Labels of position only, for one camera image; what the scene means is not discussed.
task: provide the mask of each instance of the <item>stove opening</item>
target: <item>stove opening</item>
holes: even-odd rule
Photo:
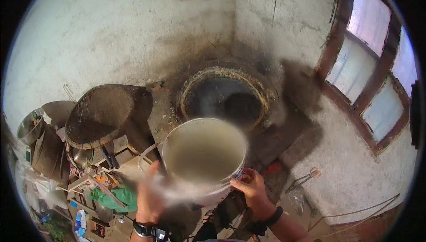
[[[192,88],[187,109],[191,118],[218,117],[247,128],[260,117],[262,103],[245,82],[216,77],[206,78]]]

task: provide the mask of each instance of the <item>window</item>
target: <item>window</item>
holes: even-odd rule
[[[412,46],[386,1],[338,1],[317,75],[377,155],[408,123]]]

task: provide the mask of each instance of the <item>white bucket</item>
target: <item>white bucket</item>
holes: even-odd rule
[[[231,190],[230,180],[242,174],[248,150],[247,138],[239,128],[215,118],[185,122],[161,144],[160,154],[169,181],[173,182],[168,189],[162,189],[166,202],[204,206],[226,198]]]

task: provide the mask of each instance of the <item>leg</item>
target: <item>leg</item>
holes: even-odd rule
[[[216,226],[213,223],[214,218],[214,210],[209,210],[205,216],[207,218],[204,219],[204,224],[201,226],[200,230],[198,230],[197,234],[195,235],[193,241],[204,241],[207,239],[216,239],[217,233],[216,233]]]

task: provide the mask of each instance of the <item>window pane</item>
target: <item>window pane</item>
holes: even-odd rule
[[[354,104],[373,74],[376,63],[376,59],[357,42],[345,37],[337,61],[326,80]]]
[[[401,117],[402,110],[401,100],[388,76],[383,88],[362,113],[362,118],[370,126],[375,141],[381,141],[392,130]]]
[[[354,0],[347,29],[381,56],[390,19],[391,11],[381,0]]]
[[[417,80],[416,67],[414,65],[414,52],[405,28],[401,28],[401,39],[398,46],[392,73],[398,78],[408,96],[411,96],[411,85]]]

